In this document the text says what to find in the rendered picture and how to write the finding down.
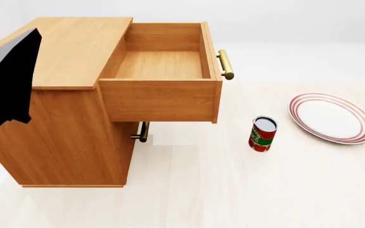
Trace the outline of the open wooden drawer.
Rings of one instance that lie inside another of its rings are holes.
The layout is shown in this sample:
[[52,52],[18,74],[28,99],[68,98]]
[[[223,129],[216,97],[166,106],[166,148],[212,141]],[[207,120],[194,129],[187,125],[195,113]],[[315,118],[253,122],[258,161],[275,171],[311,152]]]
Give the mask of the open wooden drawer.
[[217,123],[222,77],[207,22],[133,22],[99,88],[114,122]]

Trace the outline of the wooden cabinet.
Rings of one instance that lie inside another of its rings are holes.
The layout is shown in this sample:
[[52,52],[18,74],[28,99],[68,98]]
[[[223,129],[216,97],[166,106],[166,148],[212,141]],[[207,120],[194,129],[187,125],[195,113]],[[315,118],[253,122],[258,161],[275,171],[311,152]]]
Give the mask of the wooden cabinet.
[[21,35],[41,44],[30,122],[0,126],[0,164],[23,187],[122,187],[137,122],[111,121],[100,87],[125,52],[130,17],[40,17],[0,40],[1,58]]

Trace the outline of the tomato sauce can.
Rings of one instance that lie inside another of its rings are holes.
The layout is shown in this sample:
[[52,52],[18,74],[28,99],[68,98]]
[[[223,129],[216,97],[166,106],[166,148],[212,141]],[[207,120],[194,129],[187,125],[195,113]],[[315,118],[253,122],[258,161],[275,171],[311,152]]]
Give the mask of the tomato sauce can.
[[271,117],[261,115],[253,119],[252,123],[249,146],[258,152],[268,151],[278,128],[276,121]]

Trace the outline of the white plate with red rings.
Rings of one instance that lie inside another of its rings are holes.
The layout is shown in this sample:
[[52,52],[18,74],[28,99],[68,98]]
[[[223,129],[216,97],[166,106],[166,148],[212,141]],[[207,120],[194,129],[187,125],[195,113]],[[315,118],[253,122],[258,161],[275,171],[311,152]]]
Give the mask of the white plate with red rings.
[[353,102],[323,92],[307,92],[288,104],[291,119],[308,133],[345,145],[365,143],[365,110]]

